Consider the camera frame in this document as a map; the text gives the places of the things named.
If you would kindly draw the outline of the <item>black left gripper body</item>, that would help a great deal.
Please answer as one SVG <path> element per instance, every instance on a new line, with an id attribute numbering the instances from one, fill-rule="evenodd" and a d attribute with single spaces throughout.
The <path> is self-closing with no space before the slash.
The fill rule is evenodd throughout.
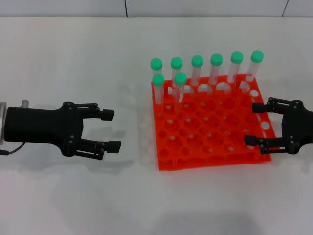
<path id="1" fill-rule="evenodd" d="M 4 125 L 6 142 L 47 143 L 57 146 L 64 156 L 77 153 L 83 118 L 74 103 L 55 110 L 9 107 Z"/>

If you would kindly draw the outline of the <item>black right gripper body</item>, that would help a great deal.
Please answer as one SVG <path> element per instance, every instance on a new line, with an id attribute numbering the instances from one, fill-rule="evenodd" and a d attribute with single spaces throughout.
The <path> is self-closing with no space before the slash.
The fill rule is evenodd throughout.
<path id="1" fill-rule="evenodd" d="M 289 154 L 297 154 L 300 148 L 313 143 L 313 112 L 300 100 L 287 101 L 282 118 L 282 138 Z"/>

